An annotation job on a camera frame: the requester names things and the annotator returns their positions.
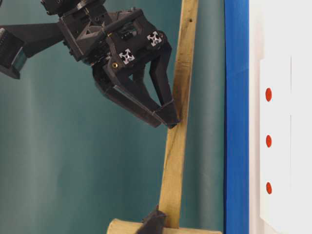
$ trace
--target white panel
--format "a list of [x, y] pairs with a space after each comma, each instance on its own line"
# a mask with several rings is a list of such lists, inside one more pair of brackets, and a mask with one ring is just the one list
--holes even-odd
[[[272, 91], [271, 101], [266, 90]], [[265, 59], [260, 71], [260, 217], [278, 232], [288, 230], [291, 175], [291, 58]], [[267, 147], [266, 137], [272, 138]], [[266, 184], [272, 186], [268, 194]]]
[[312, 197], [312, 61], [292, 59], [292, 232], [310, 233]]

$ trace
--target black 3d-printed part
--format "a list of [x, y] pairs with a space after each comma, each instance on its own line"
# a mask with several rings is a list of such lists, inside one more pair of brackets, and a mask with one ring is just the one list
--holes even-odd
[[165, 226], [166, 214], [158, 210], [158, 207], [144, 220], [143, 226], [136, 234], [162, 234]]

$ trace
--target blue strip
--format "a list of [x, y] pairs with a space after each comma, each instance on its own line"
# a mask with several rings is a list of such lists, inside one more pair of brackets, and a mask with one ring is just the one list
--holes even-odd
[[226, 234], [249, 233], [249, 1], [225, 0]]

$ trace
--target screw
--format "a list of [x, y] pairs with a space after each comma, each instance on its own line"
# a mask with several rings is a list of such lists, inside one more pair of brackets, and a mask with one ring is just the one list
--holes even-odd
[[116, 63], [116, 62], [113, 62], [113, 64], [112, 64], [112, 66], [113, 66], [113, 68], [118, 68], [118, 63]]

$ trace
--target wooden block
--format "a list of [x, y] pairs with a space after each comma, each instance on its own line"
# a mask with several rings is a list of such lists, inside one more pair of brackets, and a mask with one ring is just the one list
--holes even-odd
[[179, 228], [187, 120], [194, 57], [198, 0], [183, 0], [175, 62], [173, 96], [181, 122], [168, 131], [159, 210], [166, 227]]
[[[107, 234], [135, 234], [136, 231], [142, 226], [142, 223], [126, 222], [119, 219], [114, 219], [108, 229]], [[208, 231], [200, 229], [172, 229], [164, 228], [163, 234], [222, 234], [217, 231]]]

